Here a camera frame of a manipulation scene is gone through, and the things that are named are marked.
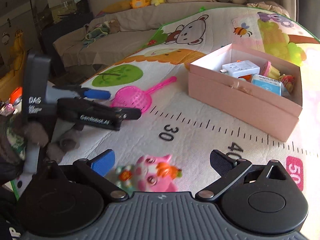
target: orange bottle cap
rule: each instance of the orange bottle cap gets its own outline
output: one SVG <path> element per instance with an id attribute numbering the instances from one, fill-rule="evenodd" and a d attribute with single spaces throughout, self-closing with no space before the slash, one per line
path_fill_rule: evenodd
<path id="1" fill-rule="evenodd" d="M 22 87 L 17 87 L 10 95 L 10 104 L 13 104 L 19 97 L 22 97 Z"/>

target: koala print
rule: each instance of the koala print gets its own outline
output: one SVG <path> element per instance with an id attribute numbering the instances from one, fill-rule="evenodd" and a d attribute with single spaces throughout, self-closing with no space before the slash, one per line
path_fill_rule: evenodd
<path id="1" fill-rule="evenodd" d="M 291 20 L 289 20 L 288 18 L 277 14 L 277 13 L 273 13 L 270 15 L 271 19 L 273 19 L 275 22 L 281 23 L 282 26 L 284 27 L 288 27 L 291 28 L 293 27 L 293 23 L 291 22 Z"/>
<path id="2" fill-rule="evenodd" d="M 205 32 L 205 20 L 208 17 L 209 16 L 205 14 L 186 26 L 179 25 L 173 33 L 168 33 L 165 44 L 200 44 L 203 41 L 202 36 Z"/>
<path id="3" fill-rule="evenodd" d="M 275 22 L 281 23 L 281 25 L 284 27 L 287 27 L 287 28 L 293 27 L 292 21 L 280 14 L 277 14 L 277 13 L 268 14 L 264 12 L 258 12 L 257 14 L 259 15 L 260 20 L 262 20 L 263 22 L 274 20 Z"/>

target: pink number label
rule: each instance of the pink number label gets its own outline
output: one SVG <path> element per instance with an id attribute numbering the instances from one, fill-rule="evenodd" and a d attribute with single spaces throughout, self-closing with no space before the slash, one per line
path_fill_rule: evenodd
<path id="1" fill-rule="evenodd" d="M 287 157 L 287 172 L 297 184 L 298 188 L 303 190 L 303 163 L 302 160 L 296 157 Z"/>

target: sofa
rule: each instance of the sofa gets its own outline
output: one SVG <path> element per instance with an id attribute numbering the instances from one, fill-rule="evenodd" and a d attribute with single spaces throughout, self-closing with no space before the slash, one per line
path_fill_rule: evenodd
<path id="1" fill-rule="evenodd" d="M 271 0 L 282 5 L 291 19 L 296 19 L 297 0 Z M 201 7 L 205 9 L 245 6 L 221 2 L 182 2 L 164 3 L 158 6 L 147 6 L 138 9 L 130 9 L 103 17 L 93 19 L 89 24 L 89 30 L 95 25 L 117 18 L 120 24 L 120 32 L 109 34 L 107 37 L 96 40 L 87 48 L 83 48 L 82 40 L 86 35 L 86 28 L 80 28 L 57 39 L 53 45 L 60 55 L 66 70 L 77 68 L 80 72 L 86 72 L 87 77 L 94 75 L 97 69 L 88 74 L 85 66 L 102 64 L 111 66 L 115 62 L 132 54 L 145 44 L 163 24 L 174 22 L 199 12 Z"/>

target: pink handle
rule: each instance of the pink handle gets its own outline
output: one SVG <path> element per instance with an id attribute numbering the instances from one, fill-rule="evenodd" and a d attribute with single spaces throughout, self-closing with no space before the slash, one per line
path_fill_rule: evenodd
<path id="1" fill-rule="evenodd" d="M 172 82 L 176 82 L 176 81 L 177 81 L 177 77 L 172 76 L 172 77 L 170 77 L 170 78 L 162 81 L 161 83 L 155 85 L 154 87 L 151 87 L 150 89 L 148 89 L 148 90 L 146 91 L 146 94 L 151 94 L 151 93 L 159 90 L 160 88 L 162 88 L 162 87 L 164 87 L 164 86 L 166 86 L 166 85 L 169 85 L 169 84 L 172 83 Z"/>

